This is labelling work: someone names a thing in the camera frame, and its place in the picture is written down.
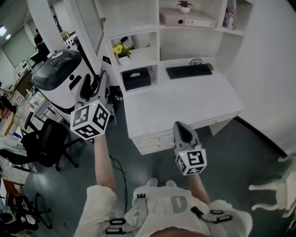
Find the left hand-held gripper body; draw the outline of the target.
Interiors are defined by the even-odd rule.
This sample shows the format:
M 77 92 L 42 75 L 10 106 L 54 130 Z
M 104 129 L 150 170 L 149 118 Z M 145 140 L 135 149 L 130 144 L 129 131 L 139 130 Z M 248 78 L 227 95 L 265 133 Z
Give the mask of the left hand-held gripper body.
M 80 98 L 71 112 L 70 130 L 84 140 L 93 139 L 105 134 L 111 112 L 107 109 L 105 100 L 89 101 Z

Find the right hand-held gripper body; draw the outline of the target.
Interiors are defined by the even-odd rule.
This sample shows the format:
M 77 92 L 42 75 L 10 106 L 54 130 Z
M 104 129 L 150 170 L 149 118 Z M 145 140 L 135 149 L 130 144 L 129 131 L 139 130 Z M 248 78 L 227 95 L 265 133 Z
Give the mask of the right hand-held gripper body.
M 203 172 L 207 166 L 206 151 L 197 140 L 190 143 L 177 143 L 174 150 L 175 163 L 183 176 Z

